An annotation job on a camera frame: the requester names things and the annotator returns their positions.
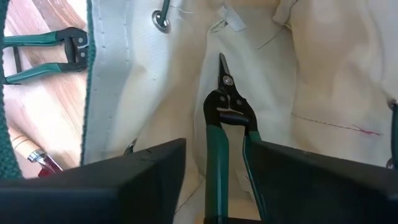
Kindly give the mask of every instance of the canvas bag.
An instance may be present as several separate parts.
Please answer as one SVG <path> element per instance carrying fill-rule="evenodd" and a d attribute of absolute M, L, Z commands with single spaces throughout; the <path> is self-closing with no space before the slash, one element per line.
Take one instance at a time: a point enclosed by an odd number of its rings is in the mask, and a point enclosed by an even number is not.
<path fill-rule="evenodd" d="M 187 138 L 175 222 L 200 217 L 206 157 L 202 107 L 216 88 L 222 52 L 264 141 L 386 165 L 392 116 L 387 100 L 398 95 L 397 3 L 171 1 L 170 31 L 163 33 L 152 15 L 167 2 L 88 1 L 82 164 L 119 156 L 135 138 L 135 151 Z M 6 130 L 4 116 L 2 121 Z M 256 218 L 241 159 L 243 130 L 224 128 L 230 141 L 230 215 Z M 7 133 L 2 136 L 3 151 L 12 152 Z M 18 174 L 12 161 L 3 159 L 3 176 Z"/>

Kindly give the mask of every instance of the wooden floor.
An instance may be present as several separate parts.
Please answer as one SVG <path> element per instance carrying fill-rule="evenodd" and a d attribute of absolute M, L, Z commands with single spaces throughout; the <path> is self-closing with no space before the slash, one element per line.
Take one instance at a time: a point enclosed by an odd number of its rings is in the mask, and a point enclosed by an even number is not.
<path fill-rule="evenodd" d="M 67 27 L 85 30 L 84 0 L 10 0 L 5 36 L 43 34 Z M 21 47 L 22 69 L 66 62 L 63 46 Z M 4 49 L 4 73 L 16 73 L 11 48 Z M 86 71 L 55 74 L 4 87 L 6 116 L 64 168 L 79 163 L 86 95 Z"/>

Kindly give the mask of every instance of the wooden handle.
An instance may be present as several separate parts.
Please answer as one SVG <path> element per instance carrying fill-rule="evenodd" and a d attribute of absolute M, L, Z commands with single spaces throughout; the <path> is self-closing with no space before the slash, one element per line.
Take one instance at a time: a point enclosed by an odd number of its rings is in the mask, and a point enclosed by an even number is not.
<path fill-rule="evenodd" d="M 10 134 L 11 137 L 10 139 L 11 139 L 12 148 L 15 151 L 17 151 L 19 154 L 21 154 L 24 158 L 27 159 L 32 152 L 40 149 L 39 146 L 34 144 L 18 129 L 9 126 L 8 133 Z"/>

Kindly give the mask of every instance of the green handle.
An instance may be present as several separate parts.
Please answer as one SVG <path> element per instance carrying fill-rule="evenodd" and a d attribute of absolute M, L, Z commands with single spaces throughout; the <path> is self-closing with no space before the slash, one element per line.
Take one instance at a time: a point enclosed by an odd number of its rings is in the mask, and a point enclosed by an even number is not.
<path fill-rule="evenodd" d="M 18 46 L 53 46 L 57 44 L 57 31 L 38 35 L 16 35 L 4 38 L 3 48 Z"/>
<path fill-rule="evenodd" d="M 251 143 L 253 141 L 261 141 L 260 133 L 258 131 L 250 131 L 249 136 L 244 137 L 243 161 L 244 165 L 246 166 L 246 170 L 248 172 L 251 188 L 253 189 L 254 198 L 256 199 L 257 208 L 259 209 L 260 218 L 262 221 L 267 223 L 268 216 L 267 216 L 266 203 L 256 187 L 257 184 L 253 178 L 253 173 L 250 169 L 250 163 L 252 161 L 250 148 L 251 148 Z"/>
<path fill-rule="evenodd" d="M 222 128 L 206 127 L 206 217 L 228 217 L 228 138 Z"/>
<path fill-rule="evenodd" d="M 15 75 L 6 77 L 7 84 L 20 84 L 21 81 L 37 76 L 42 76 L 45 73 L 62 72 L 58 63 L 45 63 L 37 67 L 25 70 Z"/>

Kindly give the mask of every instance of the pliers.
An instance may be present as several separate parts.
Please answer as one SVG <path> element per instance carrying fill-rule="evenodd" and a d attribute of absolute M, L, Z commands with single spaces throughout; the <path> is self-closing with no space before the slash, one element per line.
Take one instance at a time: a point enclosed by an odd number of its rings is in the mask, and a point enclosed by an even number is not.
<path fill-rule="evenodd" d="M 17 35 L 4 38 L 3 48 L 13 47 L 17 74 L 6 77 L 5 84 L 21 84 L 22 81 L 46 73 L 80 72 L 87 67 L 88 35 L 85 31 L 69 27 L 39 35 Z M 17 47 L 48 47 L 65 44 L 68 63 L 45 63 L 22 71 Z"/>
<path fill-rule="evenodd" d="M 256 180 L 250 170 L 251 143 L 261 141 L 256 114 L 246 99 L 238 93 L 223 54 L 220 54 L 218 89 L 206 97 L 203 112 L 207 141 L 205 223 L 228 222 L 229 144 L 222 123 L 245 127 L 243 159 L 261 220 L 266 220 L 264 199 L 256 190 Z"/>

